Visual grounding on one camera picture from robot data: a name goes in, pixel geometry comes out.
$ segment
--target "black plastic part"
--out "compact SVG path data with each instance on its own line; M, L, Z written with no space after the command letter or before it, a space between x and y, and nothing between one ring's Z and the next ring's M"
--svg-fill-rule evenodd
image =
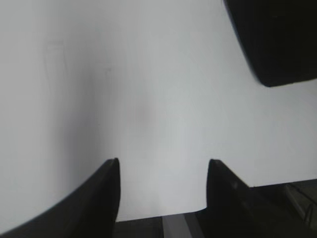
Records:
M316 0L225 0L245 56L260 82L317 78Z
M60 203L0 237L112 237L119 202L119 160L107 160L84 184Z
M207 208L196 217L206 238L317 237L303 222L250 189L219 160L209 163Z

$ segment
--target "white wall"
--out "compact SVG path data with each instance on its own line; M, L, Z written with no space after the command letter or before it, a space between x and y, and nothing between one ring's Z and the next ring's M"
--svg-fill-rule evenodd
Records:
M221 1L94 3L79 8L95 31L102 159L55 144L54 95L36 53L48 33L17 22L13 37L0 21L1 231L57 203L106 158L121 162L119 220L204 208L210 158L251 186L317 177L317 81L260 85Z

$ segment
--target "white surface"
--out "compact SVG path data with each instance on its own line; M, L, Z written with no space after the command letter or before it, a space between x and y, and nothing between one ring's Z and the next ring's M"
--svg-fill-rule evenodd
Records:
M317 177L317 81L260 85L221 1L89 6L80 9L98 32L103 158L118 157L121 165L118 220L204 208L210 158L251 186ZM15 9L0 9L6 29ZM43 39L30 30L26 45L22 26L15 27L16 36L1 30L10 37L0 46L0 232L60 201L104 161L55 148L47 79L35 53Z

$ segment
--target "black object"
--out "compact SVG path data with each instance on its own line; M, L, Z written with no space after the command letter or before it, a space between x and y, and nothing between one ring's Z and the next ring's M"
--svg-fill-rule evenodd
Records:
M312 230L244 184L223 162L211 160L207 208L196 213L206 238L313 238Z
M303 218L299 215L294 204L289 200L286 194L286 183L251 187L250 189L255 191L269 203L277 206L285 213L285 215L298 221L303 221Z
M120 201L119 160L107 160L53 208L1 238L109 238Z
M225 0L246 58L267 87L317 78L316 0Z

